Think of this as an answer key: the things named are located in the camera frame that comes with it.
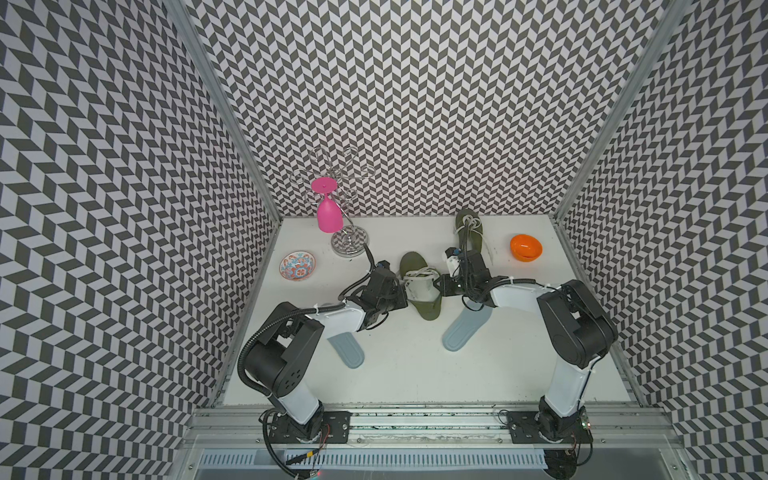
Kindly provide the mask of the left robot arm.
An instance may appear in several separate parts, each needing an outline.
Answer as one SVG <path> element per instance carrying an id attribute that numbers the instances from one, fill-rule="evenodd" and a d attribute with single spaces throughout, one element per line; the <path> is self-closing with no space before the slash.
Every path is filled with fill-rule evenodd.
<path id="1" fill-rule="evenodd" d="M 324 405 L 304 376 L 318 344 L 375 329 L 407 306 L 405 287 L 387 261 L 375 263 L 336 304 L 298 308 L 282 302 L 244 343 L 238 378 L 267 398 L 296 439 L 311 441 L 323 427 Z"/>

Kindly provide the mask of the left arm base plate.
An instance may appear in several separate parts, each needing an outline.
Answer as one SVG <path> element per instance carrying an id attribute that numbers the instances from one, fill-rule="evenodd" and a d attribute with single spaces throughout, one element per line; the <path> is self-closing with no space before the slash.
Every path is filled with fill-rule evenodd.
<path id="1" fill-rule="evenodd" d="M 278 414 L 269 421 L 267 438 L 277 444 L 346 444 L 350 424 L 349 411 L 318 410 L 305 424 Z"/>

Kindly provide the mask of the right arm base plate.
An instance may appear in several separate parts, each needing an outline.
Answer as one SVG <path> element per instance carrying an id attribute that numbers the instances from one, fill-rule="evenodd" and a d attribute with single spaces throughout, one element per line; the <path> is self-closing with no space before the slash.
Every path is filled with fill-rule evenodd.
<path id="1" fill-rule="evenodd" d="M 578 445 L 593 442 L 586 409 L 568 417 L 546 410 L 509 411 L 507 425 L 514 444 Z"/>

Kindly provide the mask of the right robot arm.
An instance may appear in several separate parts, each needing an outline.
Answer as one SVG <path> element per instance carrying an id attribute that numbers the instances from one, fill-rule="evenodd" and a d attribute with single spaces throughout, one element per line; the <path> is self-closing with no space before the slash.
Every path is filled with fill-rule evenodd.
<path id="1" fill-rule="evenodd" d="M 558 286 L 535 279 L 494 276 L 482 254 L 449 248 L 444 253 L 448 272 L 433 282 L 445 297 L 459 296 L 489 309 L 527 311 L 541 320 L 558 355 L 548 390 L 538 410 L 524 419 L 512 414 L 532 443 L 576 443 L 591 439 L 584 394 L 594 366 L 618 339 L 615 323 L 580 280 Z"/>

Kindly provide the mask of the olive green shoe with laces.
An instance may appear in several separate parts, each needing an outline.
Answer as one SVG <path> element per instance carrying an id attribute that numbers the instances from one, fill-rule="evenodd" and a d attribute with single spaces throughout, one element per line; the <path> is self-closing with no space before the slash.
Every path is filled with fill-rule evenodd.
<path id="1" fill-rule="evenodd" d="M 436 320 L 441 313 L 442 294 L 434 286 L 440 272 L 429 266 L 417 252 L 407 252 L 400 261 L 399 273 L 408 301 L 426 321 Z"/>

